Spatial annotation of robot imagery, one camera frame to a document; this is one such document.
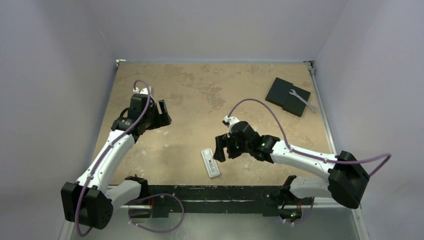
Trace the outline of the black foam pad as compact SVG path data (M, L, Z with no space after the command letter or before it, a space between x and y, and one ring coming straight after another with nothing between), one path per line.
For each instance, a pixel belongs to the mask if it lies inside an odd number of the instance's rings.
M290 94L291 90L294 90L305 101L308 101L311 96L311 92L297 87L289 81L276 77L265 97L265 100L281 107L284 111L290 114L302 117L306 104L295 95Z

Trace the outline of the silver open-end wrench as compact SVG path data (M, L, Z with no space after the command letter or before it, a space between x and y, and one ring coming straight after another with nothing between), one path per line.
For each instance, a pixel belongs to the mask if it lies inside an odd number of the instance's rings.
M300 95L298 95L297 92L294 89L291 89L289 91L289 94L295 96L296 98L298 98L301 102L303 102L306 106L308 106L312 112L316 112L317 111L317 107L316 106L310 104L307 100L305 100Z

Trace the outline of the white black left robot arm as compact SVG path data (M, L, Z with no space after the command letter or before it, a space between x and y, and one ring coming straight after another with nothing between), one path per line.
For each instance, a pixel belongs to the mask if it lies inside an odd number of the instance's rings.
M128 176L120 185L111 189L108 186L139 137L171 122L164 100L155 101L145 93L133 94L129 107L112 123L106 143L89 168L75 182L66 182L61 188L65 219L102 230L121 206L131 201L146 203L150 191L144 178Z

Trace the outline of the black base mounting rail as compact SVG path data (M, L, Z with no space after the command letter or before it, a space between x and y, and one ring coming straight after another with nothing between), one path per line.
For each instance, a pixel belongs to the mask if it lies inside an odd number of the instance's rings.
M313 202L298 199L284 186L208 186L208 185L149 185L143 196L128 203L139 210L145 206L153 218L167 218L171 213L193 214L260 214L264 217L300 217Z

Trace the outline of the aluminium table edge frame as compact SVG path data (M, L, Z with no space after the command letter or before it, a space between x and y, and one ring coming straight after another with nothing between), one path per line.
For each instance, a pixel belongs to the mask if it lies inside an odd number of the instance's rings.
M313 66L314 61L304 61L303 62L310 74L311 77L311 81L313 84L313 88L314 88L314 92L316 95L316 99L317 99L317 104L320 110L320 114L321 114L321 118L324 124L324 128L325 128L325 132L326 132L326 137L327 137L327 141L328 141L328 145L330 147L330 150L332 153L336 153L336 148L335 148L335 144L334 144L334 140L333 140L333 136L331 133L331 129L329 126L329 122L328 122L328 118L323 106L323 102L320 96L320 92L318 89L318 85L316 82L316 78L315 78L315 71L316 68ZM353 216L353 220L354 220L354 226L356 228L356 233L358 234L358 237L360 240L369 240L370 236L368 234L368 230L365 226L365 222L363 221L363 214L362 214L362 209L358 208L358 209L352 209L352 216Z

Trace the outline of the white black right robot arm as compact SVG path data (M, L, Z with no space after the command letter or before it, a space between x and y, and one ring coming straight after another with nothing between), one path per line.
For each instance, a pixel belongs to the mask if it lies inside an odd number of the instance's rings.
M261 162L291 166L313 177L291 176L280 196L288 204L304 198L332 198L338 204L357 209L370 180L370 175L353 154L320 153L288 147L280 138L260 135L246 121L229 123L228 132L215 137L213 158L219 162L249 154Z

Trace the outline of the white remote control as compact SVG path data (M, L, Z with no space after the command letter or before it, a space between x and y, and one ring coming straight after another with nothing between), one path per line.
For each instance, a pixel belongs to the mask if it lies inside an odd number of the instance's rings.
M201 151L201 156L206 167L208 176L216 178L221 175L216 160L214 159L214 154L210 148L204 149Z

